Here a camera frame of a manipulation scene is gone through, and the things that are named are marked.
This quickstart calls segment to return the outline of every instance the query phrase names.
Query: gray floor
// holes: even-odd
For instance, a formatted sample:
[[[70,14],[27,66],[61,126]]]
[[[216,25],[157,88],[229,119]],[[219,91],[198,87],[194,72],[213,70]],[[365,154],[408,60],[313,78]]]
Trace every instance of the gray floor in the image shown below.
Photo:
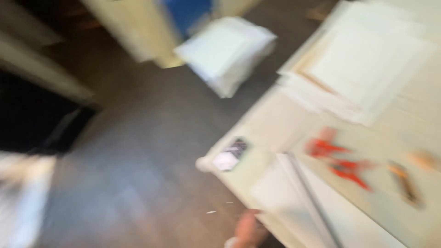
[[[136,64],[100,31],[56,48],[104,110],[57,165],[38,247],[222,247],[244,206],[194,162],[317,28],[304,18],[316,4],[265,0],[246,15],[279,39],[231,99],[219,99],[187,66]]]

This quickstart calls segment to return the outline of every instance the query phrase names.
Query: cabinet door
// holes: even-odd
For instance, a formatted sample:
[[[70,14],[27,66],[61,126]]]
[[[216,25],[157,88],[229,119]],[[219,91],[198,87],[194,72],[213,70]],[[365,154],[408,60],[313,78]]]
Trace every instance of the cabinet door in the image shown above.
[[[345,248],[405,248],[369,216],[298,163],[329,226]]]

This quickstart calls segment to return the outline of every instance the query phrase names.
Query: dark floor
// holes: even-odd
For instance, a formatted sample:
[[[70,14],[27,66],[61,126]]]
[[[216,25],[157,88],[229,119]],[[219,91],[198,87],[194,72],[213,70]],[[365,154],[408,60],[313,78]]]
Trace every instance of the dark floor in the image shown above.
[[[279,39],[231,99],[219,99],[187,66],[136,64],[103,32],[56,48],[105,108],[57,165],[38,247],[223,247],[244,206],[194,162],[317,28],[304,18],[316,3],[265,0],[246,15]]]

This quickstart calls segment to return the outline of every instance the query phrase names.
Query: hand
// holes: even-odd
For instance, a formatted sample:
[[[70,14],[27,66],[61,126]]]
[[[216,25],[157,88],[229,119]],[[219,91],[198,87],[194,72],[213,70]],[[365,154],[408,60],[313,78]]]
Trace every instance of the hand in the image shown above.
[[[255,214],[259,213],[261,211],[257,209],[247,209],[242,213],[236,225],[237,245],[235,248],[258,246],[268,236],[268,230],[256,221]]]

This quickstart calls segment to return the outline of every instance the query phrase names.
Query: blue object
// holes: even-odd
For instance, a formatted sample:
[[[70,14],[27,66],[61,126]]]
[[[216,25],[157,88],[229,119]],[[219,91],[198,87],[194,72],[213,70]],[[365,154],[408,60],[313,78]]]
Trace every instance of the blue object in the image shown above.
[[[188,28],[213,7],[211,0],[162,0],[162,3],[184,39],[188,38]]]

